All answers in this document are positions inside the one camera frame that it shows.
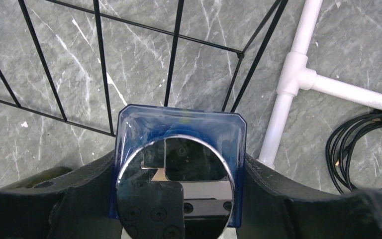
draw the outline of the coiled black cable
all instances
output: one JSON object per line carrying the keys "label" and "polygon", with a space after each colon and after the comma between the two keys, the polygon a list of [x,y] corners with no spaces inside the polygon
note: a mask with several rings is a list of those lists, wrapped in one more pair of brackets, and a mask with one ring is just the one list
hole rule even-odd
{"label": "coiled black cable", "polygon": [[378,128],[382,128],[382,111],[374,110],[369,114],[355,117],[345,122],[327,140],[327,168],[333,184],[339,193],[345,193],[339,182],[350,191],[354,191],[357,188],[351,183],[349,175],[349,166],[355,144],[362,136]]}

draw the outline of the blue plastic container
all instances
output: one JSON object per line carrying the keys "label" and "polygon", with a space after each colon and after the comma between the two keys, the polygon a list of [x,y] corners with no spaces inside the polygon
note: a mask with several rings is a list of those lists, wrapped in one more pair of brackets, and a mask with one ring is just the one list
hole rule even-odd
{"label": "blue plastic container", "polygon": [[111,182],[109,216],[116,211],[116,181],[127,158],[139,147],[175,134],[199,138],[226,160],[235,182],[229,227],[240,227],[244,189],[247,123],[239,114],[127,105],[119,112]]}

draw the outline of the floor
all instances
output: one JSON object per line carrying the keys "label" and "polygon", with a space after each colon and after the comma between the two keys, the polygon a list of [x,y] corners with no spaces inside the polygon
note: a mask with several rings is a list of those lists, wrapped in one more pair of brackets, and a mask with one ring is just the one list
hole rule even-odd
{"label": "floor", "polygon": [[[65,0],[89,9],[92,0]],[[237,112],[248,123],[247,152],[257,157],[276,98],[275,87],[303,7],[289,1]],[[181,34],[242,49],[273,0],[186,1]],[[26,0],[67,117],[108,131],[96,24],[92,14]],[[103,13],[173,31],[177,1],[101,0]],[[172,37],[102,19],[112,118],[130,103],[164,100]],[[227,109],[233,104],[267,28],[250,46]],[[382,93],[382,0],[325,0],[308,51],[319,74]],[[219,111],[237,55],[180,39],[169,106]],[[16,0],[0,1],[0,68],[22,105],[60,116]],[[0,81],[0,99],[11,101]],[[368,108],[315,91],[300,91],[275,161],[281,174],[337,193],[325,164],[325,141]],[[0,104],[0,187],[37,172],[87,164],[114,148],[114,138]],[[382,130],[355,149],[356,185],[382,187]]]}

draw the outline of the circular reflective surface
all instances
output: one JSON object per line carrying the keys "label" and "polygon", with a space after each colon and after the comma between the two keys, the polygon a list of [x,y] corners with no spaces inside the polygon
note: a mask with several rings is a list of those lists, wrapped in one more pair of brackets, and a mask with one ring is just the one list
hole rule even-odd
{"label": "circular reflective surface", "polygon": [[116,189],[119,219],[133,239],[216,239],[233,208],[234,182],[225,160],[187,135],[134,152]]}

